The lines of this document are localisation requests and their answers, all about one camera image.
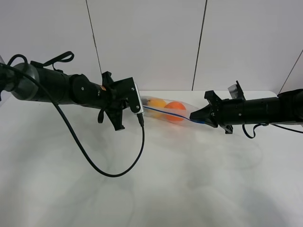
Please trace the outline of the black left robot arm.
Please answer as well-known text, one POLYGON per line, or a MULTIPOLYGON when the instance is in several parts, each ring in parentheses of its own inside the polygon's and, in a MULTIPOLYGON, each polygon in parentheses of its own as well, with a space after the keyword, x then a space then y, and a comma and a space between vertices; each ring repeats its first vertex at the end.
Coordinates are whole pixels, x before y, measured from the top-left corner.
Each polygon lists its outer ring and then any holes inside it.
POLYGON ((124 129, 123 110, 137 104, 132 78, 113 81, 111 73, 105 72, 99 85, 83 74, 67 75, 61 70, 46 69, 34 61, 14 67, 2 63, 0 89, 10 92, 18 100, 99 109, 98 123, 102 123, 106 115, 115 131, 124 129))

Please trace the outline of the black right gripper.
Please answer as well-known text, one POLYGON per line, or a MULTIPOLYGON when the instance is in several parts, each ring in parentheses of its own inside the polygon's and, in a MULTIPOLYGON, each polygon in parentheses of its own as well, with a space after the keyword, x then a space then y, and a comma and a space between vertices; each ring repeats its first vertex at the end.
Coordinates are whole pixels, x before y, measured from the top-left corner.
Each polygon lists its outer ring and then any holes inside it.
POLYGON ((204 95, 209 105, 190 114, 190 120, 196 123, 212 125, 211 116, 225 134, 233 133, 233 125, 242 124, 243 103, 242 99, 222 100, 213 90, 206 91, 204 95))

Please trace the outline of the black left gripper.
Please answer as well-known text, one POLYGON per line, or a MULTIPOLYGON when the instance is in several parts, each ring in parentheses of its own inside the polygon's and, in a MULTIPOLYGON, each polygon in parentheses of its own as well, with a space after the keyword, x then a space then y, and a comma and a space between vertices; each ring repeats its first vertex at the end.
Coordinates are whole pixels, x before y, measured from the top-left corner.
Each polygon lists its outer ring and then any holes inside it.
POLYGON ((127 108, 127 98, 129 94, 129 78, 114 81, 112 73, 106 71, 102 73, 101 90, 105 92, 105 103, 100 109, 100 114, 106 113, 115 131, 124 130, 122 125, 123 110, 127 108))

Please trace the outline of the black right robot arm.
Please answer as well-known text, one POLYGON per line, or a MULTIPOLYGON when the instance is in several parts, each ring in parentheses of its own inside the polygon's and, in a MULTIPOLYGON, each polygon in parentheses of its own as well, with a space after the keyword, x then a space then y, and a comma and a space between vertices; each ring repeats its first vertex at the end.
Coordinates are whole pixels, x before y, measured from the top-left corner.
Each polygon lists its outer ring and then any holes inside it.
POLYGON ((190 114, 190 120, 233 133, 234 125, 302 124, 303 90, 283 92, 276 97, 245 100, 221 99, 206 91, 208 105, 190 114))

